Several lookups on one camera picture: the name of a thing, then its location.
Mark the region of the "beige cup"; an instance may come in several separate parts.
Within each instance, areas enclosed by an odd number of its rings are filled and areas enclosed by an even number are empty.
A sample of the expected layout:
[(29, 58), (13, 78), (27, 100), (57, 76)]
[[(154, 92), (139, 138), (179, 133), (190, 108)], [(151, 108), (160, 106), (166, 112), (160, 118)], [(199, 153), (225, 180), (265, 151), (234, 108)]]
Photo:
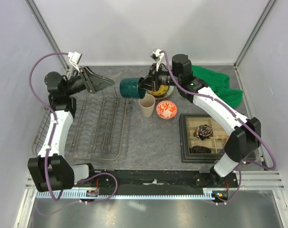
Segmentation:
[(155, 97), (151, 94), (146, 94), (143, 99), (139, 99), (141, 113), (144, 117), (151, 117), (155, 106)]

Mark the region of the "dark green cup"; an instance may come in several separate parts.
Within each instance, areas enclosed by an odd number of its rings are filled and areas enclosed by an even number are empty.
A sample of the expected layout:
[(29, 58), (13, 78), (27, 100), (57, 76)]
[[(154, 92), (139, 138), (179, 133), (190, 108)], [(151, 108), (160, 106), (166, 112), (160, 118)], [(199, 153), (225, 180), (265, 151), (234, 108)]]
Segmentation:
[(121, 96), (128, 99), (143, 99), (146, 94), (146, 90), (140, 88), (140, 83), (143, 80), (143, 77), (122, 79), (119, 85)]

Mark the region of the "yellow patterned plate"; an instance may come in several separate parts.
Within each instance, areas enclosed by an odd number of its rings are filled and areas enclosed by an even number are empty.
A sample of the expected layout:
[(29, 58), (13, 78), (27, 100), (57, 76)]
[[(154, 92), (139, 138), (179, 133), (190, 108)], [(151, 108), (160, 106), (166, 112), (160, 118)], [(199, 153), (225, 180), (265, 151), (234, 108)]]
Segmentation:
[(169, 90), (168, 85), (161, 85), (157, 91), (147, 91), (149, 94), (159, 97), (165, 95)]

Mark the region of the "white red patterned bowl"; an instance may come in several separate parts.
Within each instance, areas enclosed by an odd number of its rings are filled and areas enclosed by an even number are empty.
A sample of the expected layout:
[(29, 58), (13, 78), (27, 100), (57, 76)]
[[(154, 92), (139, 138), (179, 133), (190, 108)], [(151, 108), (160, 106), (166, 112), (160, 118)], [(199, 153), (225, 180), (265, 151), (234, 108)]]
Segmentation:
[(160, 118), (169, 120), (177, 115), (178, 108), (177, 105), (172, 101), (161, 101), (156, 106), (156, 112)]

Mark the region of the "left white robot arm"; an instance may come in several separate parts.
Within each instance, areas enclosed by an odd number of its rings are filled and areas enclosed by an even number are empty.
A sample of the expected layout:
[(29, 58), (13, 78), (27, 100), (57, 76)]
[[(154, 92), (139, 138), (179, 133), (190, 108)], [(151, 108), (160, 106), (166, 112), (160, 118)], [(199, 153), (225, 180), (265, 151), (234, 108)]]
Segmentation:
[(75, 182), (74, 170), (64, 155), (68, 131), (77, 110), (77, 100), (73, 95), (84, 90), (94, 94), (115, 83), (86, 66), (72, 78), (50, 72), (44, 82), (49, 92), (50, 125), (37, 157), (28, 160), (28, 170), (39, 192), (68, 190)]

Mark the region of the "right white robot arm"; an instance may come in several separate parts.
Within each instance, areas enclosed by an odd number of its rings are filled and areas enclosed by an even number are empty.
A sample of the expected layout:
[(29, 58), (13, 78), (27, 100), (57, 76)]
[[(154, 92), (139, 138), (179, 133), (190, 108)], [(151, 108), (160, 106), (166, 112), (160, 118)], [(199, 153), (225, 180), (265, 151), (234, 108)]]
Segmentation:
[(213, 186), (222, 186), (234, 168), (261, 146), (260, 121), (256, 117), (249, 119), (221, 100), (207, 82), (193, 73), (187, 55), (174, 55), (171, 62), (166, 63), (166, 69), (162, 68), (162, 61), (168, 59), (164, 51), (152, 52), (151, 58), (155, 63), (151, 65), (148, 75), (140, 80), (140, 89), (157, 91), (161, 85), (176, 86), (182, 97), (203, 109), (229, 135), (224, 154), (212, 167), (209, 176)]

